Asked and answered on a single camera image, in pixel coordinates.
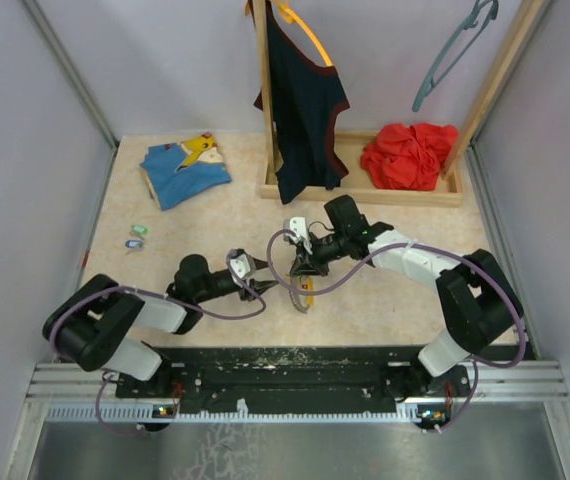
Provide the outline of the green key tag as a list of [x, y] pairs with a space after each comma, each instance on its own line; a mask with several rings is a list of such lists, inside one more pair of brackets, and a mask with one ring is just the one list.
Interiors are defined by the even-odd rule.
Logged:
[[131, 227], [131, 233], [136, 234], [136, 235], [140, 235], [140, 236], [145, 236], [148, 234], [148, 229], [145, 226], [142, 226], [139, 224], [134, 224]]

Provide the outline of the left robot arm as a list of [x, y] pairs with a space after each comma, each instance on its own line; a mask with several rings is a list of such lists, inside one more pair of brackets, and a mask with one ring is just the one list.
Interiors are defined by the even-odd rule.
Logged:
[[[82, 370], [109, 370], [137, 380], [141, 389], [159, 397], [173, 384], [171, 362], [159, 351], [128, 336], [134, 328], [184, 335], [204, 316], [225, 321], [245, 320], [266, 310], [262, 295], [278, 285], [256, 280], [267, 267], [242, 249], [231, 251], [226, 268], [211, 271], [199, 254], [184, 257], [164, 294], [119, 284], [105, 274], [85, 283], [45, 321], [42, 335], [60, 356]], [[258, 301], [257, 311], [221, 314], [205, 310], [211, 300], [236, 294], [241, 301]]]

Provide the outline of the red crumpled cloth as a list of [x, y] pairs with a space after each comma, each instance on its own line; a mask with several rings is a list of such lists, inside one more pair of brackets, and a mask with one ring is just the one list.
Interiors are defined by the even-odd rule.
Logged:
[[377, 189], [433, 191], [457, 137], [451, 124], [388, 124], [364, 147], [360, 166]]

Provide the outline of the blue key tag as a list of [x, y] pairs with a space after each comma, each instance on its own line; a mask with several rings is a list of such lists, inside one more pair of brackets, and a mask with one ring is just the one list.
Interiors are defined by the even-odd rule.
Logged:
[[128, 249], [142, 249], [144, 247], [144, 242], [139, 239], [130, 239], [125, 242], [125, 247]]

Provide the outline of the orange clothes hanger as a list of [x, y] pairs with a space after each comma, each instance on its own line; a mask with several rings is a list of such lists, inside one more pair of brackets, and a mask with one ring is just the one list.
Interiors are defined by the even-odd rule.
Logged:
[[293, 42], [311, 62], [321, 67], [333, 67], [334, 62], [318, 34], [291, 1], [272, 1], [279, 17], [277, 23], [293, 37]]

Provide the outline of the teal clothes hanger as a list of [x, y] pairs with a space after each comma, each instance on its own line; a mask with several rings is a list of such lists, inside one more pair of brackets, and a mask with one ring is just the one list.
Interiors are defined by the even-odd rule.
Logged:
[[[425, 99], [430, 96], [451, 70], [459, 63], [470, 47], [477, 41], [485, 29], [494, 22], [499, 13], [498, 0], [475, 1], [469, 13], [463, 18], [428, 68], [414, 97], [411, 111], [418, 113]], [[471, 32], [471, 37], [460, 51], [453, 55], [450, 51], [457, 45], [459, 38]]]

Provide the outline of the dark navy tank top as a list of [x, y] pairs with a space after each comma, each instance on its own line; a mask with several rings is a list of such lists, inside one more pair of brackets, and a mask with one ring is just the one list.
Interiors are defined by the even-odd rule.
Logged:
[[266, 7], [272, 112], [282, 165], [276, 171], [281, 203], [308, 186], [332, 190], [349, 170], [334, 150], [338, 115], [349, 101], [333, 66], [314, 63]]

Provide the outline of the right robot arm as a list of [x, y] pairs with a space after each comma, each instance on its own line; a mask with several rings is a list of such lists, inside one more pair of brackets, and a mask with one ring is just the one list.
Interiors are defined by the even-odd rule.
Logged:
[[402, 274], [438, 296], [445, 327], [393, 380], [398, 396], [435, 395], [452, 368], [477, 359], [510, 328], [517, 332], [518, 351], [506, 365], [524, 358], [523, 307], [490, 252], [459, 255], [418, 243], [390, 224], [369, 223], [348, 195], [326, 203], [325, 211], [332, 227], [324, 237], [302, 217], [285, 221], [284, 238], [296, 249], [291, 276], [326, 276], [331, 262], [349, 257], [358, 266]]

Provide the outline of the blue pikachu shirt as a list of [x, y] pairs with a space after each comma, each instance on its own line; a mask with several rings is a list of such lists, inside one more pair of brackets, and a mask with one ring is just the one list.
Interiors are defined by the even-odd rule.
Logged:
[[150, 197], [161, 211], [232, 181], [211, 132], [149, 147], [140, 169]]

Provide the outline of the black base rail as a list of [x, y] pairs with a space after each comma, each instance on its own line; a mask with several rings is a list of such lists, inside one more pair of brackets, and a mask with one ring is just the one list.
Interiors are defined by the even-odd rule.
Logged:
[[410, 398], [444, 401], [471, 391], [457, 364], [433, 377], [417, 346], [163, 348], [169, 366], [149, 382], [117, 374], [106, 385], [121, 400], [174, 398], [185, 414], [395, 413]]

